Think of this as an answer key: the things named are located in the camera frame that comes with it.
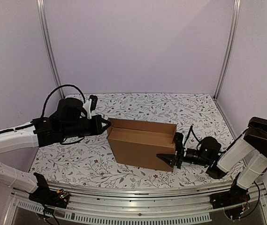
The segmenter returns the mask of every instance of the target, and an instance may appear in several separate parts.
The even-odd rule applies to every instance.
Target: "wire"
[[[43,213],[44,213],[44,220],[45,220],[48,224],[53,225],[53,224],[51,224],[49,221],[47,221],[47,219],[46,219],[46,211],[47,211],[48,213],[50,213],[50,214],[53,216],[53,218],[55,219],[57,225],[60,225],[60,223],[59,223],[58,219],[56,218],[56,216],[54,215],[54,213],[52,213],[52,212],[50,211],[50,209],[49,209],[48,207],[46,207],[46,205],[45,205],[44,203],[42,203],[41,201],[39,201],[39,199],[36,198],[32,193],[29,193],[29,192],[27,192],[27,193],[28,193],[32,198],[34,198],[37,202],[39,202],[39,203],[44,207],[44,210],[43,210]]]
[[[51,223],[46,219],[46,211],[47,211],[48,213],[50,213],[50,214],[53,216],[53,218],[55,219],[57,225],[60,225],[60,223],[59,223],[58,219],[56,218],[56,216],[54,215],[54,213],[52,213],[52,212],[50,211],[50,209],[49,209],[48,207],[46,207],[45,204],[42,204],[42,206],[44,207],[44,210],[43,210],[43,213],[44,213],[44,220],[45,220],[48,224],[53,225],[53,224],[51,224]]]
[[[83,103],[85,103],[84,94],[82,93],[82,91],[81,91],[77,86],[72,85],[72,84],[64,84],[64,85],[61,85],[61,86],[55,88],[53,91],[51,91],[51,93],[50,93],[50,94],[48,95],[48,97],[46,98],[45,103],[44,103],[44,106],[43,106],[43,111],[42,111],[41,116],[40,116],[41,118],[43,118],[44,115],[45,115],[46,105],[47,105],[47,103],[48,103],[49,98],[50,98],[50,97],[51,97],[51,96],[52,96],[58,89],[63,88],[63,87],[72,87],[72,88],[75,88],[75,89],[81,94],[81,96],[82,96],[82,98],[83,98]]]
[[[202,144],[202,140],[197,144],[196,149],[199,150],[199,146]]]
[[[24,125],[24,126],[20,126],[20,127],[0,130],[0,134],[7,133],[7,132],[12,132],[12,131],[16,131],[16,130],[22,130],[22,129],[29,128],[29,127],[32,127],[32,126],[33,126],[33,123],[30,123],[30,124],[27,124],[27,125]]]
[[[185,138],[185,140],[184,140],[183,147],[185,146],[186,142],[188,141],[192,129],[193,129],[193,125],[190,126],[189,132],[188,132],[188,134],[187,134],[187,136],[186,136],[186,138]]]
[[[190,126],[190,129],[189,129],[189,132],[184,140],[184,144],[183,144],[183,147],[185,146],[186,142],[188,141],[189,137],[190,137],[190,134],[193,134],[193,136],[195,137],[195,139],[197,140],[197,142],[199,142],[199,144],[197,145],[197,148],[198,146],[201,144],[201,141],[199,141],[199,139],[196,137],[195,133],[194,133],[194,130],[193,130],[193,125]]]
[[[193,130],[193,126],[191,127],[191,133],[193,134],[193,136],[195,137],[195,139],[197,140],[197,142],[200,142],[199,139],[196,137],[194,130]]]
[[[258,189],[258,191],[259,191],[259,198],[257,199],[257,202],[256,202],[254,208],[253,208],[253,209],[251,210],[251,212],[249,212],[246,216],[243,216],[243,215],[244,215],[244,212],[245,212],[244,209],[246,208],[246,205],[248,204],[249,207],[250,207],[250,203],[247,201],[247,199],[244,199],[244,200],[246,201],[246,205],[243,207],[243,212],[242,212],[242,213],[239,213],[239,214],[237,214],[237,215],[235,215],[235,216],[232,216],[232,218],[233,218],[233,217],[236,218],[237,216],[239,216],[240,214],[242,214],[242,216],[239,217],[238,219],[230,219],[230,213],[227,215],[226,212],[225,212],[225,210],[223,210],[223,211],[224,211],[224,214],[226,215],[226,217],[227,217],[229,220],[231,220],[231,221],[236,221],[236,220],[240,220],[240,219],[246,218],[247,216],[251,215],[251,214],[255,211],[255,209],[257,208],[257,206],[258,206],[258,204],[259,204],[259,200],[260,200],[260,189],[259,189],[259,186],[258,186],[258,184],[257,184],[256,182],[254,182],[254,184],[256,185],[256,187],[257,187],[257,189]]]
[[[259,189],[259,186],[258,186],[258,184],[257,184],[256,182],[254,182],[254,184],[256,185],[256,187],[257,187],[257,189],[258,189],[258,191],[259,191],[259,198],[257,199],[257,202],[256,202],[254,208],[252,209],[252,211],[249,212],[246,216],[241,217],[240,219],[246,218],[247,216],[251,215],[251,214],[255,211],[256,207],[259,205],[259,200],[260,200],[260,189]]]
[[[75,142],[69,142],[69,143],[64,143],[66,140],[64,140],[63,142],[60,142],[61,145],[70,145],[70,144],[77,144],[80,143],[84,138],[81,138]]]

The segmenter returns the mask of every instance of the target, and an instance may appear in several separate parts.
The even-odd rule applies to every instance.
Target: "metal frame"
[[[224,78],[225,78],[226,71],[228,68],[230,55],[231,55],[231,51],[232,51],[232,47],[233,47],[233,43],[234,43],[234,39],[235,39],[238,16],[240,13],[240,7],[241,7],[241,0],[235,0],[234,7],[233,7],[232,20],[231,20],[229,39],[228,39],[227,49],[226,49],[226,53],[225,53],[225,58],[224,58],[224,61],[222,64],[222,68],[221,68],[219,80],[217,83],[217,87],[215,89],[214,96],[213,96],[213,99],[215,99],[215,100],[218,99],[220,92],[222,90],[223,83],[224,83]]]
[[[83,218],[103,219],[107,221],[140,221],[140,225],[154,224],[155,221],[169,221],[199,217],[223,209],[212,208],[209,196],[230,189],[230,182],[203,185],[201,187],[181,187],[162,189],[113,189],[100,187],[69,186],[50,183],[51,189],[64,188],[71,193],[66,210],[55,208],[57,218],[84,222]],[[263,183],[259,183],[261,204],[267,223],[267,192]],[[249,188],[251,202],[258,198],[256,186]],[[11,225],[17,207],[38,214],[42,206],[28,200],[28,194],[14,189],[4,225]]]
[[[38,4],[38,14],[39,14],[39,20],[40,20],[40,25],[41,29],[43,32],[43,37],[44,37],[44,42],[47,50],[47,55],[49,58],[49,63],[52,71],[52,75],[55,81],[56,87],[61,86],[61,81],[59,78],[52,46],[51,46],[51,41],[50,41],[50,36],[49,36],[49,31],[48,31],[48,25],[46,21],[46,12],[45,12],[45,6],[44,6],[44,0],[37,0]],[[60,98],[65,98],[65,94],[62,89],[58,89],[58,94]]]
[[[37,0],[38,5],[38,13],[41,23],[41,29],[44,37],[44,42],[47,50],[48,59],[50,62],[53,78],[55,81],[55,85],[58,87],[61,85],[60,77],[58,74],[58,69],[56,66],[56,62],[54,59],[53,49],[50,42],[48,26],[46,22],[46,12],[44,7],[44,0]],[[226,71],[229,65],[230,55],[233,48],[234,38],[236,34],[236,28],[238,23],[238,17],[240,12],[241,0],[234,0],[233,7],[233,15],[229,32],[229,39],[227,43],[227,49],[224,56],[223,64],[221,67],[220,76],[217,82],[217,86],[214,92],[213,100],[219,111],[221,112],[232,136],[236,138],[236,134],[234,133],[231,125],[229,124],[226,116],[224,115],[222,109],[220,108],[217,100],[220,95],[224,78],[226,75]],[[65,98],[65,94],[62,89],[59,90],[60,98]],[[99,187],[82,187],[82,186],[72,186],[68,184],[55,184],[51,183],[51,188],[60,189],[64,188],[69,190],[72,193],[70,208],[69,211],[77,211],[80,213],[92,213],[92,215],[99,214],[102,212],[106,215],[106,217],[111,216],[121,216],[121,217],[130,217],[132,214],[136,214],[137,209],[135,210],[132,206],[139,205],[143,208],[143,214],[150,213],[150,217],[157,218],[157,214],[153,214],[154,212],[151,210],[147,212],[147,206],[150,208],[162,207],[164,210],[166,207],[172,210],[169,211],[168,215],[170,216],[178,216],[180,215],[191,215],[195,213],[203,213],[203,211],[211,212],[213,211],[211,204],[209,203],[208,196],[211,193],[216,193],[220,191],[224,191],[230,188],[231,183],[217,183],[212,185],[202,185],[201,187],[182,187],[182,188],[168,188],[168,189],[139,189],[139,190],[127,190],[127,189],[107,189],[107,188],[99,188]],[[262,196],[261,196],[261,204],[263,206],[263,211],[265,215],[265,219],[267,222],[267,193],[263,184],[259,185],[261,188]],[[257,191],[254,189],[256,187],[252,187],[249,189],[250,194],[252,196],[252,201],[256,201],[255,197],[257,196]],[[15,213],[17,207],[17,198],[25,198],[27,199],[27,194],[24,192],[14,190],[8,205],[7,214],[4,217],[3,224],[10,225],[12,223],[13,215]],[[174,206],[174,202],[176,200],[180,201],[179,205]],[[186,209],[186,207],[190,209],[189,213],[182,212],[182,209]],[[166,214],[160,214],[160,217],[165,217]]]

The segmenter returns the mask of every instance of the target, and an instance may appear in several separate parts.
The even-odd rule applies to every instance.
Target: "metal track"
[[[240,6],[241,6],[241,0],[235,0],[234,2],[234,7],[233,7],[233,15],[232,15],[232,20],[231,20],[231,27],[230,27],[230,34],[229,34],[229,39],[228,39],[228,43],[227,43],[227,49],[226,49],[226,53],[225,53],[225,58],[222,64],[222,68],[221,68],[221,72],[220,72],[220,76],[219,76],[219,80],[217,83],[217,87],[216,90],[214,92],[214,99],[217,100],[223,83],[224,83],[224,78],[226,75],[226,71],[227,71],[227,67],[229,64],[229,60],[230,60],[230,55],[231,55],[231,51],[232,51],[232,47],[233,47],[233,43],[234,43],[234,39],[235,39],[235,35],[236,35],[236,27],[237,27],[237,22],[238,22],[238,16],[240,13]]]
[[[44,37],[44,42],[47,50],[47,55],[49,58],[50,66],[51,66],[51,71],[52,75],[55,81],[56,87],[61,86],[52,46],[51,46],[51,41],[50,41],[50,36],[49,36],[49,31],[48,31],[48,25],[46,21],[46,12],[45,12],[45,6],[44,6],[44,0],[37,0],[38,4],[38,14],[39,14],[39,20],[40,20],[40,25],[41,29],[43,32],[43,37]],[[65,94],[62,89],[58,90],[58,94],[60,98],[65,98]]]
[[[55,209],[55,215],[60,219],[85,224],[97,224],[101,220],[100,224],[113,225],[175,225],[210,221],[210,213],[223,210],[212,208],[209,202],[210,194],[228,190],[230,183],[203,185],[198,188],[144,190],[80,186],[70,188],[63,184],[51,184],[50,187],[64,188],[71,192],[68,208]],[[263,201],[267,192],[262,183],[259,188]],[[256,202],[256,186],[249,188],[249,193],[251,202]],[[29,201],[26,192],[14,190],[5,225],[11,224],[16,207],[42,213],[42,206]]]

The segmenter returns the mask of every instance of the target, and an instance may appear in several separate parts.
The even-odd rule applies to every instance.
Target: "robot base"
[[[33,175],[37,178],[38,188],[29,194],[29,199],[42,205],[51,205],[66,209],[69,203],[70,193],[63,189],[57,191],[50,190],[43,175],[36,172]]]
[[[209,196],[210,203],[213,206],[213,209],[228,207],[230,205],[236,205],[244,203],[246,200],[250,200],[249,193],[245,192],[244,194],[226,191],[221,193],[212,194]]]

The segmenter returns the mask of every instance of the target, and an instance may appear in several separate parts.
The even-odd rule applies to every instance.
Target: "black cable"
[[[246,130],[244,130],[241,134],[240,134],[240,136],[239,137],[237,137],[227,148],[226,148],[226,150],[224,150],[224,151],[220,151],[220,153],[221,154],[223,154],[223,153],[225,153],[225,152],[227,152],[236,142],[237,142],[237,140],[238,139],[240,139],[241,138],[241,136],[243,136],[243,134],[248,130],[249,128],[247,128]]]
[[[197,142],[200,143],[199,139],[196,137],[196,135],[194,133],[193,127],[191,127],[191,133],[193,134],[193,136],[195,137],[195,139],[197,140]]]
[[[47,211],[48,213],[50,213],[50,214],[53,216],[53,218],[55,219],[57,225],[60,225],[60,223],[59,223],[58,219],[56,218],[56,216],[54,215],[54,213],[52,213],[52,212],[50,211],[50,209],[49,209],[48,207],[46,207],[46,205],[42,204],[42,206],[44,207],[43,213],[44,213],[45,221],[46,221],[49,225],[53,225],[53,224],[51,224],[51,223],[46,219],[46,211]]]
[[[41,116],[40,116],[41,118],[43,118],[44,115],[45,115],[46,105],[47,105],[47,102],[48,102],[49,98],[50,98],[50,97],[51,97],[51,96],[52,96],[58,89],[63,88],[63,87],[72,87],[72,88],[75,88],[75,89],[81,94],[81,96],[82,96],[82,98],[83,98],[83,103],[85,103],[84,94],[82,93],[82,91],[81,91],[77,86],[72,85],[72,84],[64,84],[64,85],[61,85],[61,86],[55,88],[53,91],[51,91],[51,93],[50,93],[50,94],[48,95],[48,97],[46,98],[45,103],[44,103],[44,106],[43,106],[43,111],[42,111]]]
[[[252,209],[252,211],[249,212],[246,216],[242,216],[240,219],[246,218],[247,216],[249,216],[250,214],[252,214],[252,213],[255,211],[256,207],[259,205],[259,200],[260,200],[260,189],[259,189],[259,186],[258,186],[258,184],[257,184],[256,182],[254,182],[254,184],[256,185],[256,187],[257,187],[257,189],[258,189],[258,191],[259,191],[259,198],[257,199],[257,202],[256,202],[254,208]]]
[[[190,137],[190,134],[191,134],[191,130],[193,129],[193,125],[190,126],[190,129],[189,129],[189,132],[184,140],[184,143],[183,143],[183,147],[185,147],[185,144],[186,142],[188,141],[189,137]]]
[[[37,202],[39,202],[39,203],[44,207],[44,210],[43,210],[44,217],[46,217],[46,213],[45,213],[45,211],[47,211],[48,213],[50,213],[50,214],[53,216],[53,218],[55,219],[57,225],[60,225],[60,223],[59,223],[58,219],[56,218],[56,216],[54,215],[54,213],[52,213],[52,212],[50,211],[50,209],[49,209],[48,207],[46,207],[46,205],[45,205],[44,203],[42,203],[41,201],[39,201],[39,199],[36,198],[32,193],[29,193],[29,192],[27,192],[27,193],[28,193],[32,198],[34,198]]]
[[[20,127],[0,130],[0,134],[7,133],[7,132],[12,132],[12,131],[15,131],[15,130],[22,130],[22,129],[29,128],[29,127],[32,127],[32,126],[33,126],[33,123],[30,123],[30,124],[27,124],[27,125],[24,125],[24,126],[20,126]]]
[[[197,144],[196,149],[199,150],[199,146],[201,145],[202,140]]]
[[[69,142],[69,143],[64,143],[66,140],[64,140],[63,142],[60,142],[61,145],[70,145],[70,144],[77,144],[79,142],[81,142],[84,138],[81,138],[75,142]]]

